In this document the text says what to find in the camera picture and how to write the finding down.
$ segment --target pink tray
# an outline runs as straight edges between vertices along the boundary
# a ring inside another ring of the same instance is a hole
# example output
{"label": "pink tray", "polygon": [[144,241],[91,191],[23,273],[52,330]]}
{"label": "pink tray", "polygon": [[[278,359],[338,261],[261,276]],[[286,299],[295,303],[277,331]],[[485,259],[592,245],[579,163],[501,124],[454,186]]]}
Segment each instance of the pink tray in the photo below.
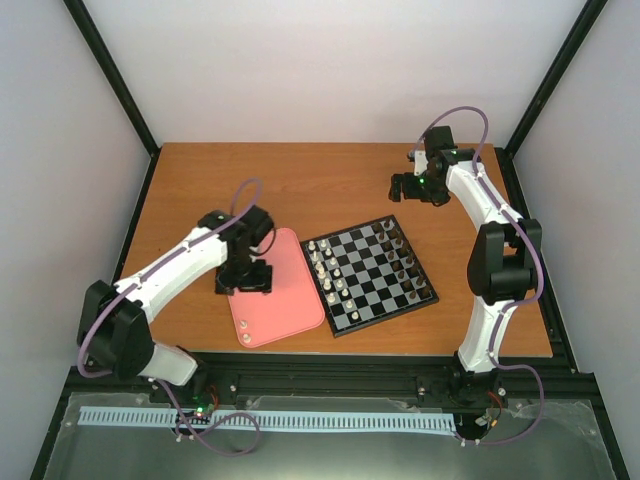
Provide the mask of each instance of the pink tray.
{"label": "pink tray", "polygon": [[[260,249],[271,240],[268,235]],[[293,230],[279,228],[273,248],[261,258],[273,265],[271,293],[236,292],[228,297],[238,341],[247,348],[311,330],[324,320],[322,303]]]}

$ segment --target white robotic arm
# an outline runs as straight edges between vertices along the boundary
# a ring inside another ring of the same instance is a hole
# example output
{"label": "white robotic arm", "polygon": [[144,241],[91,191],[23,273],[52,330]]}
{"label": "white robotic arm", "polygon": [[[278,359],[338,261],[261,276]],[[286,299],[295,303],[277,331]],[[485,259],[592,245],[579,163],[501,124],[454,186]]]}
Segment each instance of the white robotic arm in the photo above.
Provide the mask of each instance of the white robotic arm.
{"label": "white robotic arm", "polygon": [[[193,240],[207,237],[209,233],[209,228],[194,228],[182,242],[151,265],[117,282],[114,285],[116,291],[122,293],[135,285],[135,290],[126,298],[140,304],[147,323],[151,324],[160,310],[176,295],[201,275],[227,261],[227,244],[220,240],[219,235],[205,238],[190,247]],[[149,363],[138,375],[159,378],[174,385],[185,385],[197,368],[196,361],[186,352],[155,342]]]}
{"label": "white robotic arm", "polygon": [[[459,162],[449,167],[447,171],[446,185],[462,203],[462,206],[471,217],[476,231],[484,224],[497,222],[501,225],[509,225],[509,221],[504,217],[503,212],[508,212],[512,218],[520,220],[522,216],[504,201],[495,186],[486,175],[484,165],[477,165],[478,174],[472,169],[471,161]],[[496,208],[487,192],[482,188],[478,177],[483,176],[485,183],[491,189],[495,198],[502,204],[502,208]],[[476,373],[489,372],[494,368],[489,357],[489,341],[491,333],[498,321],[500,311],[512,300],[496,301],[493,305],[488,305],[482,296],[475,296],[473,299],[473,311],[467,335],[458,350],[460,362],[466,371]],[[497,332],[494,350],[495,361],[498,361],[498,352],[507,330],[507,325],[515,308],[509,309],[503,314],[503,320]]]}
{"label": "white robotic arm", "polygon": [[[256,259],[253,250],[271,229],[273,221],[256,206],[241,220],[212,212],[151,265],[113,286],[94,283],[85,295],[78,331],[81,353],[85,348],[119,379],[141,375],[185,385],[198,368],[195,359],[179,348],[154,342],[149,324],[176,295],[213,269],[217,269],[216,293],[232,295],[236,288],[271,291],[272,269]],[[114,299],[119,299],[115,308]]]}
{"label": "white robotic arm", "polygon": [[[467,268],[474,303],[469,329],[457,357],[465,372],[490,372],[495,365],[489,352],[493,352],[493,360],[497,362],[509,319],[516,309],[514,306],[503,311],[505,306],[524,298],[527,290],[536,285],[531,254],[517,238],[510,220],[522,226],[537,249],[540,225],[535,220],[523,219],[509,206],[489,180],[484,165],[478,162],[474,168],[475,151],[455,147],[449,127],[435,127],[426,135],[425,150],[410,155],[413,174],[394,175],[389,197],[400,201],[400,194],[404,193],[404,198],[441,206],[449,201],[451,192],[469,214],[478,232]],[[505,245],[516,247],[516,253],[506,255]]]}

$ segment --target wooden table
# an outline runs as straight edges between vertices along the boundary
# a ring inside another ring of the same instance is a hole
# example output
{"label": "wooden table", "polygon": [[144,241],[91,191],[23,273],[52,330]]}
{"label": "wooden table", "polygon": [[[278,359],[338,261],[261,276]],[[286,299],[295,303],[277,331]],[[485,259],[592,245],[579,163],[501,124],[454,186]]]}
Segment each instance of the wooden table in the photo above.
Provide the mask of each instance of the wooden table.
{"label": "wooden table", "polygon": [[[277,226],[300,240],[393,213],[432,281],[440,302],[333,338],[318,328],[255,349],[239,344],[227,298],[213,293],[206,274],[177,296],[152,324],[154,338],[202,351],[321,352],[450,355],[467,331],[473,298],[466,268],[475,241],[471,220],[454,197],[436,208],[387,198],[393,173],[410,171],[402,144],[165,144],[158,161],[123,276],[176,245],[207,212],[228,210],[238,185],[264,181],[259,202]],[[493,147],[482,159],[506,198]],[[247,201],[252,195],[247,191]],[[520,308],[503,355],[551,356],[537,305]]]}

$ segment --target purple cable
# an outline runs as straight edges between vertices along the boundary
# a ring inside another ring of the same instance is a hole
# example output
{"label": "purple cable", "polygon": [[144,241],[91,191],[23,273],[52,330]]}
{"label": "purple cable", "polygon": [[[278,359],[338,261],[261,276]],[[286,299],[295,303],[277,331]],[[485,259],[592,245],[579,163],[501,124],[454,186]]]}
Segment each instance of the purple cable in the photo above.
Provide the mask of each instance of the purple cable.
{"label": "purple cable", "polygon": [[[258,421],[252,415],[249,415],[248,413],[244,413],[244,412],[231,413],[229,415],[225,415],[224,417],[220,418],[214,424],[210,425],[209,427],[207,427],[202,432],[197,432],[193,428],[191,423],[189,422],[189,419],[187,418],[187,415],[182,410],[182,407],[180,407],[180,404],[178,403],[178,399],[175,397],[175,395],[171,391],[171,388],[169,387],[167,382],[165,382],[164,380],[156,380],[156,382],[162,388],[164,388],[165,392],[167,392],[167,395],[171,399],[171,403],[173,403],[173,406],[178,411],[178,415],[180,416],[180,422],[176,425],[176,432],[178,433],[178,435],[180,434],[179,433],[180,425],[184,425],[185,427],[187,427],[189,432],[191,432],[191,434],[193,435],[193,438],[198,440],[202,445],[204,445],[206,448],[208,448],[212,452],[217,453],[218,455],[222,455],[223,457],[239,457],[241,455],[246,455],[247,453],[250,453],[251,451],[253,451],[256,448],[256,446],[258,445],[258,442],[260,441],[260,437],[262,436],[262,432],[260,431],[260,425],[258,424]],[[202,438],[204,435],[207,435],[208,433],[212,432],[214,429],[216,429],[217,427],[219,427],[223,423],[225,423],[225,422],[227,422],[227,421],[229,421],[229,420],[231,420],[232,418],[235,418],[235,417],[246,418],[251,423],[253,423],[253,426],[256,429],[256,435],[253,438],[253,442],[247,448],[245,448],[243,450],[240,450],[240,451],[237,451],[237,452],[228,452],[226,450],[220,450],[219,448],[214,447],[213,445],[207,443]]]}
{"label": "purple cable", "polygon": [[[208,238],[211,238],[214,235],[217,235],[218,233],[220,233],[224,229],[226,229],[229,226],[233,225],[238,220],[240,220],[254,205],[256,205],[256,203],[258,203],[258,199],[260,198],[260,195],[262,194],[262,181],[259,178],[249,178],[249,179],[245,180],[238,187],[236,192],[234,193],[233,200],[232,200],[233,205],[236,204],[238,198],[240,197],[240,193],[242,193],[242,191],[247,187],[247,185],[249,185],[251,183],[255,183],[256,184],[256,192],[255,192],[253,198],[251,199],[251,202],[249,202],[249,204],[244,209],[242,209],[240,211],[240,213],[238,213],[238,215],[232,217],[227,222],[225,222],[222,225],[220,225],[219,227],[211,230],[210,232],[207,232],[204,235],[201,235],[200,237],[198,237],[198,238],[196,238],[194,240],[191,240],[188,243],[188,247],[189,248],[192,248],[192,247],[198,245],[199,243],[205,241]],[[162,260],[158,261],[155,265],[153,265],[153,267],[151,267],[143,275],[140,276],[140,283],[142,284],[142,283],[146,282],[147,280],[149,280],[149,278],[154,273],[156,273],[158,270],[160,270],[166,264],[168,264],[169,262],[171,262],[175,258],[179,257],[182,253],[184,253],[186,251],[187,251],[187,248],[180,247],[180,248],[174,250],[173,252],[171,252],[171,254],[169,254],[166,257],[164,257]],[[125,288],[122,292],[120,292],[118,294],[118,296],[116,298],[114,298],[104,308],[104,310],[100,313],[100,315],[98,315],[98,318],[96,319],[95,322],[93,322],[93,325],[91,325],[91,328],[89,329],[89,331],[87,332],[86,336],[84,337],[84,340],[82,341],[82,344],[80,345],[80,349],[78,350],[78,359],[77,359],[78,372],[83,377],[85,377],[85,378],[99,378],[99,377],[104,377],[106,375],[109,375],[111,373],[110,370],[99,370],[99,371],[96,371],[96,372],[87,371],[87,369],[84,366],[84,358],[87,355],[87,350],[89,348],[89,344],[91,343],[91,340],[93,339],[94,335],[96,334],[96,332],[98,331],[98,329],[100,328],[102,323],[109,316],[109,314],[113,311],[113,309],[116,308],[118,306],[118,304],[120,304],[120,302],[122,302],[122,300],[124,300],[124,298],[127,295],[129,295],[131,292],[133,292],[136,288],[137,288],[136,284],[131,284],[127,288]],[[235,456],[238,456],[238,455],[243,455],[245,453],[249,453],[257,445],[258,440],[260,439],[260,427],[258,426],[258,422],[256,421],[256,419],[253,418],[251,415],[249,415],[247,413],[243,413],[243,412],[233,413],[231,415],[227,415],[227,416],[221,418],[218,422],[216,422],[215,424],[211,425],[204,432],[197,433],[193,429],[191,424],[188,422],[187,417],[184,415],[184,412],[182,411],[182,409],[180,408],[180,405],[178,404],[178,402],[176,400],[176,397],[173,395],[173,392],[171,392],[171,389],[169,388],[169,385],[166,382],[162,381],[162,380],[158,380],[158,383],[160,385],[162,385],[162,387],[167,391],[167,395],[169,395],[169,398],[171,399],[171,401],[173,402],[174,406],[176,407],[176,410],[178,410],[178,413],[180,414],[180,418],[182,419],[183,423],[185,423],[185,425],[187,426],[189,431],[194,435],[195,438],[198,439],[198,441],[200,443],[202,443],[204,446],[206,446],[209,450],[212,450],[212,451],[214,451],[216,453],[219,453],[220,455],[224,455],[224,456],[227,456],[227,457],[235,457]],[[253,444],[248,449],[242,450],[241,452],[225,452],[223,450],[219,450],[219,449],[209,445],[208,443],[206,443],[204,440],[202,440],[200,438],[199,435],[205,435],[206,433],[210,432],[211,430],[213,430],[214,428],[219,426],[221,423],[226,422],[227,420],[229,420],[232,417],[244,417],[244,418],[247,418],[256,427],[256,438],[255,438]]]}
{"label": "purple cable", "polygon": [[[460,110],[469,110],[469,111],[472,111],[472,112],[476,112],[478,115],[480,115],[480,117],[482,118],[482,121],[484,122],[484,131],[482,133],[482,138],[480,139],[480,143],[478,143],[478,147],[476,148],[476,150],[475,150],[475,152],[473,154],[473,157],[471,159],[471,165],[473,167],[473,172],[476,174],[476,176],[478,178],[478,183],[480,184],[482,189],[489,196],[489,198],[491,199],[491,202],[493,203],[493,205],[496,208],[501,209],[502,203],[498,200],[498,198],[495,196],[493,191],[491,191],[491,189],[489,188],[489,185],[484,181],[482,176],[478,176],[478,174],[480,173],[479,169],[478,169],[478,156],[480,155],[480,151],[484,147],[484,144],[485,144],[485,142],[487,140],[487,135],[489,134],[489,119],[487,118],[487,115],[482,110],[480,110],[479,108],[472,107],[472,106],[469,106],[469,105],[463,105],[463,106],[460,106],[460,107],[452,108],[451,110],[447,110],[442,115],[440,115],[438,118],[436,118],[433,122],[431,122],[431,125],[429,125],[425,129],[423,134],[420,136],[420,138],[418,138],[418,140],[416,141],[416,143],[415,143],[415,145],[413,147],[413,150],[411,150],[411,151],[415,152],[420,147],[420,143],[422,142],[422,140],[424,139],[426,134],[440,120],[442,120],[443,118],[451,115],[454,112],[458,112]],[[544,387],[542,385],[542,379],[540,378],[540,375],[538,374],[538,372],[536,372],[536,370],[533,367],[531,367],[530,365],[510,365],[510,366],[501,365],[498,362],[498,360],[496,359],[497,354],[494,351],[495,350],[495,344],[496,344],[496,338],[498,337],[498,332],[500,331],[500,326],[502,325],[502,322],[504,320],[504,315],[511,308],[520,307],[520,306],[523,306],[523,305],[527,305],[529,303],[537,302],[538,299],[540,298],[540,296],[542,295],[542,290],[544,288],[544,275],[543,275],[543,272],[542,272],[542,263],[540,262],[540,257],[538,256],[538,252],[536,251],[535,247],[533,246],[533,243],[531,243],[531,240],[529,239],[529,237],[527,236],[525,231],[522,229],[522,227],[520,225],[518,225],[518,222],[516,222],[516,220],[508,212],[502,211],[501,213],[507,219],[507,221],[513,226],[513,228],[515,229],[516,233],[522,239],[522,241],[524,242],[525,246],[527,247],[527,250],[531,254],[531,257],[533,258],[533,263],[534,263],[534,266],[535,266],[535,269],[536,269],[536,275],[537,275],[537,278],[538,278],[538,286],[536,288],[536,292],[533,295],[533,297],[525,298],[524,300],[519,300],[519,301],[514,301],[514,302],[511,302],[511,303],[508,303],[502,308],[502,310],[500,311],[500,314],[498,315],[498,320],[496,321],[496,324],[493,327],[493,330],[491,331],[491,337],[489,338],[489,359],[491,360],[491,363],[496,368],[498,368],[500,370],[505,370],[505,371],[510,371],[510,370],[528,370],[529,372],[531,372],[533,374],[533,376],[535,377],[535,379],[536,379],[536,383],[538,384],[538,390],[540,392],[540,409],[538,410],[538,415],[536,416],[536,418],[533,421],[533,423],[531,425],[529,425],[529,428],[527,428],[523,432],[521,432],[521,433],[519,433],[519,434],[517,434],[517,435],[515,435],[515,436],[513,436],[511,438],[506,438],[504,440],[496,440],[496,441],[492,441],[492,442],[481,442],[480,443],[480,445],[489,445],[489,446],[491,446],[491,445],[505,445],[505,444],[511,443],[511,442],[513,442],[515,440],[519,440],[522,437],[525,437],[525,436],[529,435],[538,426],[538,424],[542,421],[542,414],[544,413]],[[461,441],[464,440],[460,435],[458,435],[458,433],[456,433],[455,436]]]}

